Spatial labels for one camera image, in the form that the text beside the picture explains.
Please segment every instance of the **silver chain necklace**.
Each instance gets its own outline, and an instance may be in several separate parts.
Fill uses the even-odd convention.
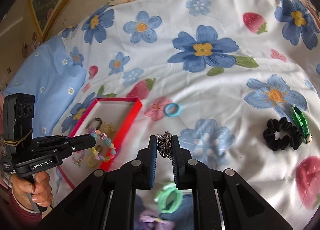
[[[81,167],[81,163],[83,161],[83,158],[84,158],[84,150],[81,152],[81,156],[78,160],[75,159],[75,157],[73,156],[73,153],[72,153],[72,162],[73,162],[73,164],[77,165],[78,167]]]
[[[163,135],[158,134],[157,136],[157,149],[161,157],[168,157],[172,159],[172,152],[171,152],[171,136],[172,134],[166,131]]]

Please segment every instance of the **purple bead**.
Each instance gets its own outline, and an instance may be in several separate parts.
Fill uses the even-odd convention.
[[[90,128],[90,129],[89,129],[89,133],[90,133],[90,134],[94,134],[95,131],[96,131],[96,128]]]
[[[107,135],[103,132],[99,135],[100,139],[105,140],[107,138]]]

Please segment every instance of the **blue pillow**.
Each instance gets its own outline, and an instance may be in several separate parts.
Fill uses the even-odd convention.
[[[73,64],[60,36],[54,36],[26,59],[3,94],[33,94],[33,137],[48,136],[82,87],[85,76],[86,70]]]

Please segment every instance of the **purple bow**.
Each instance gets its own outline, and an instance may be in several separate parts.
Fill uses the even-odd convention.
[[[172,230],[175,227],[173,221],[162,220],[157,211],[150,209],[141,213],[139,221],[143,230]]]

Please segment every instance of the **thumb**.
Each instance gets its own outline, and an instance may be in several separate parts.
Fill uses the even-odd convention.
[[[16,174],[13,174],[11,176],[11,182],[14,190],[18,194],[22,193],[33,193],[35,191],[35,187],[32,183],[29,181],[25,180],[24,178],[18,177]]]

